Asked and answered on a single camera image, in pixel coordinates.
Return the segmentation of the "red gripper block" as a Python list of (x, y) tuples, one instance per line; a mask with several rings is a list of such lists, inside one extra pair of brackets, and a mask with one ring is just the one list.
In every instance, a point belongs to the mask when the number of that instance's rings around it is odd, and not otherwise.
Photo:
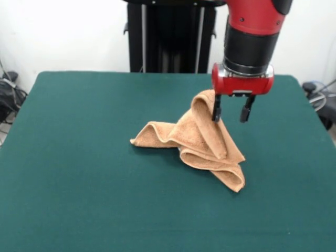
[(215, 91), (212, 121), (218, 123), (221, 118), (221, 95), (249, 96), (244, 104), (240, 122), (248, 121), (256, 95), (267, 94), (274, 82), (274, 68), (267, 67), (264, 74), (257, 76), (237, 75), (227, 70), (223, 64), (215, 63), (212, 69), (212, 85)]

